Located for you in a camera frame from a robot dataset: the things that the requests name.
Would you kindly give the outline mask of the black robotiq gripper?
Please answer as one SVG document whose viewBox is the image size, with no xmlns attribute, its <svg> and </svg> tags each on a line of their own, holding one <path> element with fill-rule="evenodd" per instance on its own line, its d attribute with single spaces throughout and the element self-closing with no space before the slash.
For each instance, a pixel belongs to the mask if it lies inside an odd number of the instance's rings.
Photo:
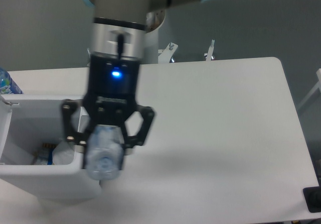
<svg viewBox="0 0 321 224">
<path fill-rule="evenodd" d="M 86 169 L 88 141 L 96 125 L 120 127 L 123 137 L 123 157 L 120 170 L 123 169 L 127 150 L 143 146 L 155 117 L 150 106 L 136 105 L 135 94 L 139 74 L 140 60 L 93 53 L 90 58 L 88 88 L 83 98 L 83 106 L 90 116 L 84 132 L 79 132 L 72 125 L 72 115 L 82 106 L 80 99 L 64 99 L 61 103 L 64 138 L 68 143 L 83 149 L 82 169 Z M 138 112 L 142 123 L 136 135 L 129 136 L 125 121 Z"/>
</svg>

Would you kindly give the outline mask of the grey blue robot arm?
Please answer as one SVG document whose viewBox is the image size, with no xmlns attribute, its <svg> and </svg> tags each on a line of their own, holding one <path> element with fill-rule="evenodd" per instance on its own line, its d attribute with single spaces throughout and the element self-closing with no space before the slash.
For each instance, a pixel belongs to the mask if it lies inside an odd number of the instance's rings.
<svg viewBox="0 0 321 224">
<path fill-rule="evenodd" d="M 98 126 L 118 127 L 123 143 L 109 165 L 120 170 L 125 151 L 142 146 L 154 110 L 138 105 L 136 89 L 144 58 L 148 13 L 209 0 L 89 0 L 94 4 L 87 91 L 82 99 L 61 104 L 67 142 L 83 147 L 82 167 L 92 169 L 96 150 L 89 143 Z"/>
</svg>

